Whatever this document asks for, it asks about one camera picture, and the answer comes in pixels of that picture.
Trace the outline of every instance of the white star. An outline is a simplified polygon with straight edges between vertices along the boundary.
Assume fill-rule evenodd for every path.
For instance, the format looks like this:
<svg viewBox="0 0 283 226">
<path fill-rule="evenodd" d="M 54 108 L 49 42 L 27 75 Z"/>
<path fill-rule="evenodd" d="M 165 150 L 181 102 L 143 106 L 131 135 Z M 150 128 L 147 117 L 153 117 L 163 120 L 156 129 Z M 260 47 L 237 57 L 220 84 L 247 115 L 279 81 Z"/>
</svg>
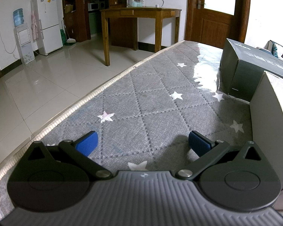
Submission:
<svg viewBox="0 0 283 226">
<path fill-rule="evenodd" d="M 113 121 L 111 117 L 114 116 L 114 113 L 107 114 L 106 111 L 103 112 L 102 115 L 98 115 L 97 117 L 101 118 L 101 123 L 105 121 Z"/>
<path fill-rule="evenodd" d="M 148 171 L 146 169 L 147 162 L 148 161 L 143 161 L 141 164 L 138 164 L 138 165 L 128 162 L 128 166 L 131 171 Z"/>
<path fill-rule="evenodd" d="M 187 65 L 185 65 L 184 63 L 178 63 L 178 65 L 176 65 L 176 66 L 180 66 L 182 68 L 182 67 L 187 66 Z"/>
<path fill-rule="evenodd" d="M 221 94 L 218 94 L 218 93 L 215 93 L 215 95 L 213 96 L 214 98 L 218 99 L 218 102 L 220 102 L 221 100 L 224 100 L 224 98 L 222 97 L 223 93 Z"/>
<path fill-rule="evenodd" d="M 233 120 L 233 124 L 230 126 L 231 128 L 235 129 L 235 132 L 237 133 L 238 131 L 241 131 L 244 133 L 244 130 L 242 128 L 243 124 L 238 124 L 235 120 Z"/>
<path fill-rule="evenodd" d="M 182 93 L 177 93 L 177 92 L 175 92 L 175 91 L 174 91 L 173 94 L 169 94 L 169 96 L 171 96 L 173 100 L 175 100 L 175 99 L 177 99 L 177 98 L 182 99 L 182 97 L 181 97 L 181 96 L 182 96 Z"/>
</svg>

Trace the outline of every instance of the refrigerator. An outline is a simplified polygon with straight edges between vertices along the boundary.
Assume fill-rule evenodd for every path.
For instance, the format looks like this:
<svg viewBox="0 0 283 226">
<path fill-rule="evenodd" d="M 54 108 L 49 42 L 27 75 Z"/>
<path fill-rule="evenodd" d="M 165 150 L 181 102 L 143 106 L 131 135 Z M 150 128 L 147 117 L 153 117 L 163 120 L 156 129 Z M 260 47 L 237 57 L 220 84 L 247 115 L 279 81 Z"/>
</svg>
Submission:
<svg viewBox="0 0 283 226">
<path fill-rule="evenodd" d="M 33 13 L 38 27 L 37 45 L 39 53 L 49 53 L 63 47 L 57 0 L 32 0 Z"/>
</svg>

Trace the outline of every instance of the water bottle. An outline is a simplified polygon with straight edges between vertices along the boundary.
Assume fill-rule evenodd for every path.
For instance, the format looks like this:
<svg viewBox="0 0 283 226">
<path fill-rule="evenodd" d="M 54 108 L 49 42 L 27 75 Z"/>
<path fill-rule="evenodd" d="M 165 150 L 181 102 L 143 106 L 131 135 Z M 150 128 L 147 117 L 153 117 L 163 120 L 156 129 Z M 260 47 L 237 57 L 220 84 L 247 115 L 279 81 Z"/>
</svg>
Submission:
<svg viewBox="0 0 283 226">
<path fill-rule="evenodd" d="M 19 8 L 13 12 L 15 27 L 24 24 L 23 8 Z"/>
</svg>

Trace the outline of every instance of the blue pad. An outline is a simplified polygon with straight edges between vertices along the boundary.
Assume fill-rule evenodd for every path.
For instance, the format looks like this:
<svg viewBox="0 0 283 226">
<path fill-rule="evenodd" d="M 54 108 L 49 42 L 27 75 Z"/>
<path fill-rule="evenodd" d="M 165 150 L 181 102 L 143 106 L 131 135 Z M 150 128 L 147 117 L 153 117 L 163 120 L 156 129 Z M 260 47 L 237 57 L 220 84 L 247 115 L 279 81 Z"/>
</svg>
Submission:
<svg viewBox="0 0 283 226">
<path fill-rule="evenodd" d="M 89 156 L 95 150 L 98 143 L 97 132 L 91 131 L 76 142 L 75 149 L 85 156 Z"/>
<path fill-rule="evenodd" d="M 189 146 L 199 157 L 212 149 L 211 143 L 194 132 L 189 134 Z"/>
</svg>

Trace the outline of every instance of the refrigerator door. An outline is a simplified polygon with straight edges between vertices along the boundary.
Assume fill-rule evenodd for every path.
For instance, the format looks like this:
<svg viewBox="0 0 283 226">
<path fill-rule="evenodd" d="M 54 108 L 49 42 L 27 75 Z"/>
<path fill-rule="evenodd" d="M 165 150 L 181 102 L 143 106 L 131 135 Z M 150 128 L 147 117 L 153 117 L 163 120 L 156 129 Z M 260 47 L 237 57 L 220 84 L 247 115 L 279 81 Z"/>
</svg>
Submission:
<svg viewBox="0 0 283 226">
<path fill-rule="evenodd" d="M 46 55 L 63 46 L 60 26 L 55 25 L 41 31 L 43 45 Z"/>
<path fill-rule="evenodd" d="M 59 24 L 57 0 L 37 0 L 40 29 Z"/>
</svg>

